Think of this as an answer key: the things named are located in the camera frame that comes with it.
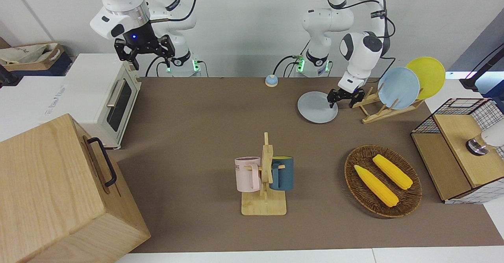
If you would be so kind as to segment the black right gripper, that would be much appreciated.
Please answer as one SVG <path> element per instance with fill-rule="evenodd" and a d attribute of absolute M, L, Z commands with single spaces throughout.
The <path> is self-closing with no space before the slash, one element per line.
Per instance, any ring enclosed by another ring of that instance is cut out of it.
<path fill-rule="evenodd" d="M 157 37 L 150 22 L 129 30 L 115 39 L 115 50 L 121 61 L 128 61 L 130 71 L 140 69 L 136 56 L 139 54 L 155 54 L 164 58 L 164 64 L 170 68 L 171 58 L 175 56 L 174 45 L 169 35 Z"/>

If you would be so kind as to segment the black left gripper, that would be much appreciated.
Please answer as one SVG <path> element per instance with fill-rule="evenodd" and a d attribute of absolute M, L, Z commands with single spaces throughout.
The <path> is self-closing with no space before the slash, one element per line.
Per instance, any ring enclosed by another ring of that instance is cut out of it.
<path fill-rule="evenodd" d="M 338 102 L 339 100 L 349 99 L 351 100 L 349 103 L 349 108 L 353 108 L 356 102 L 363 100 L 364 96 L 365 92 L 362 88 L 358 88 L 351 93 L 349 91 L 345 91 L 344 89 L 331 89 L 328 94 L 329 107 L 333 109 L 335 102 Z"/>

